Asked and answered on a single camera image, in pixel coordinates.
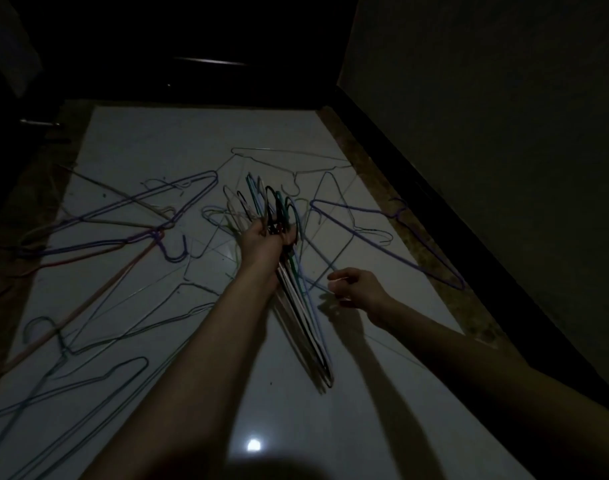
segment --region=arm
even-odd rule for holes
[[[84,480],[218,474],[232,397],[262,312],[278,284],[284,235],[241,239],[243,261],[204,322],[136,411],[85,471]]]
[[[391,298],[375,276],[331,273],[341,306],[361,308],[460,399],[534,474],[562,470],[609,478],[609,411],[575,390],[503,357]]]

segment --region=forearm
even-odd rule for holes
[[[533,455],[609,477],[609,411],[602,406],[399,302],[379,313],[525,466],[539,460]]]
[[[177,456],[195,459],[186,465],[193,476],[213,466],[224,441],[230,399],[271,295],[254,278],[241,272],[229,284],[85,479],[143,478]]]

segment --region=tiled floor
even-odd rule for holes
[[[241,156],[232,158],[232,146],[288,148],[327,155],[331,159],[238,150],[257,160],[254,161]],[[284,169],[308,172],[298,175],[297,183],[298,196],[310,200],[324,173],[313,170],[333,167],[347,168],[330,170],[338,186],[327,177],[320,185],[317,198],[338,202],[340,190],[350,205],[378,207],[315,112],[98,108],[77,158],[79,172],[130,194],[142,191],[142,182],[148,178],[169,182],[217,168],[218,185],[191,207],[165,238],[170,255],[181,252],[182,235],[188,238],[194,254],[210,242],[204,256],[193,260],[187,268],[186,261],[170,264],[159,251],[152,251],[119,284],[79,335],[77,332],[95,305],[67,329],[67,339],[75,337],[75,346],[82,347],[131,327],[181,315],[199,304],[212,302],[216,298],[212,293],[190,286],[181,287],[170,296],[185,272],[195,283],[221,292],[229,282],[229,275],[236,271],[235,242],[223,231],[217,230],[214,234],[214,227],[202,218],[201,208],[223,206],[225,184],[248,197],[244,180],[247,172],[261,175],[268,185],[276,188],[283,185],[286,192],[295,193],[293,174]],[[183,190],[172,189],[152,198],[151,202],[179,209],[204,185],[202,181]],[[110,191],[71,177],[63,203],[70,212],[79,214],[117,199]],[[304,204],[299,201],[301,210],[305,209]],[[337,219],[351,224],[344,209],[331,206],[326,209]],[[151,224],[161,219],[134,205],[105,217]],[[387,219],[358,212],[354,218],[358,226],[391,233],[393,241],[388,249],[416,262]],[[132,232],[82,224],[53,234],[49,243],[59,246]],[[350,237],[328,219],[318,222],[315,214],[309,218],[306,233],[328,257],[334,257]],[[146,245],[141,242],[92,260],[39,271],[11,354],[23,348],[21,331],[32,318],[40,315],[62,318]],[[326,267],[311,246],[304,247],[303,266],[305,274],[312,278],[317,278]],[[353,239],[338,258],[337,266],[372,270],[392,296],[460,330],[450,308],[423,274],[363,241]],[[168,296],[163,306],[148,315]],[[315,291],[313,298],[323,305],[326,314],[337,313],[325,307],[328,303],[321,292]],[[204,312],[194,311],[195,314],[186,319],[118,342],[101,355],[95,356],[99,349],[94,349],[64,364],[47,380],[42,391],[104,374],[108,377],[28,407],[0,444],[0,478],[14,474],[33,478],[51,470],[50,478],[79,475],[145,395],[158,376],[158,368],[165,366],[204,318]],[[342,315],[332,324],[325,313],[320,313],[320,322],[333,360],[336,383],[321,393],[298,361],[274,313],[270,312],[266,335],[234,424],[229,444],[232,463],[250,457],[289,460],[311,466],[322,477],[351,479],[406,478],[419,473],[437,478],[529,477],[468,410],[393,337],[361,314]],[[34,336],[43,332],[43,327],[45,324],[37,325]],[[55,340],[52,342],[0,382],[0,408],[23,400],[39,377],[50,370],[58,359]],[[97,413],[85,419],[96,407]],[[107,426],[94,433],[94,428],[108,418],[111,421]],[[14,416],[0,419],[0,432],[10,419]],[[28,431],[40,433],[27,434]],[[60,464],[59,459],[69,451],[74,452],[71,458]]]

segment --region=person's right arm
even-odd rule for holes
[[[360,308],[412,352],[533,474],[609,478],[609,411],[391,298],[373,273],[328,276],[341,306]]]

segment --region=person's left hand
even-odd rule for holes
[[[296,226],[291,226],[289,233],[262,235],[262,221],[257,219],[240,236],[240,249],[243,262],[239,273],[252,273],[261,283],[267,283],[274,291],[278,286],[276,269],[280,260],[282,246],[296,240]]]

